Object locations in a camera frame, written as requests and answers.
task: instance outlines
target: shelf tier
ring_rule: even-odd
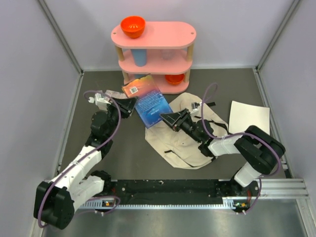
[[[179,85],[171,85],[166,81],[166,79],[164,78],[164,75],[152,75],[152,76],[159,90],[162,92],[162,94],[180,94],[184,92],[189,86],[189,82],[184,82],[184,81],[181,82]],[[124,84],[127,84],[133,80],[135,80],[134,75],[129,74],[129,81],[124,80]]]
[[[163,59],[161,50],[148,49],[147,63],[143,67],[135,65],[131,50],[125,51],[124,61],[118,61],[119,66],[124,72],[131,74],[158,74],[158,75],[178,75],[185,73],[190,69],[192,61],[186,60],[187,52],[182,49],[173,50],[173,56],[170,59]]]
[[[132,39],[120,25],[111,32],[111,39],[120,48],[181,49],[190,46],[195,38],[193,26],[179,21],[147,21],[143,34]]]

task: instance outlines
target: white paper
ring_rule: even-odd
[[[244,132],[255,125],[270,135],[270,108],[232,102],[229,117],[229,132]]]

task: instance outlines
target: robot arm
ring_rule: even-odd
[[[277,164],[277,160],[271,151],[249,136],[237,135],[220,140],[210,138],[202,126],[202,120],[193,122],[191,118],[192,113],[188,109],[176,113],[161,114],[160,116],[174,131],[182,129],[196,142],[201,143],[198,149],[207,157],[217,157],[224,154],[243,155],[247,163],[232,178],[242,187],[247,187],[262,174],[270,174]],[[212,133],[213,129],[207,121],[205,122],[207,130]],[[261,138],[277,153],[278,157],[284,155],[284,146],[258,127],[250,126],[245,133]]]
[[[129,99],[115,99],[119,106],[121,117],[129,117],[135,107],[137,97]],[[72,167],[71,170],[62,177],[53,187],[44,204],[41,220],[59,229],[64,229],[72,220],[76,210],[94,195],[103,191],[104,179],[98,173],[92,173],[86,180],[83,180],[90,169],[100,162],[109,152],[113,141],[110,140],[106,145],[95,150],[103,144],[115,130],[119,112],[111,103],[107,102],[106,112],[98,111],[92,116],[91,134],[79,155],[65,169]],[[92,152],[81,162],[79,160],[87,153]],[[41,182],[36,191],[34,206],[34,217],[37,218],[41,202],[51,184],[56,181],[63,173],[59,174],[50,181]]]

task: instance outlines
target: red bowl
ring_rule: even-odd
[[[184,80],[184,74],[179,75],[165,75],[164,76],[171,85],[178,85]]]
[[[142,35],[145,24],[145,20],[140,16],[128,16],[121,21],[120,27],[128,37],[134,39]]]

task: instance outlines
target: blue book cover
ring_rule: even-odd
[[[172,109],[151,75],[135,79],[122,88],[128,98],[138,97],[135,109],[146,128],[161,121],[160,114],[172,113]]]

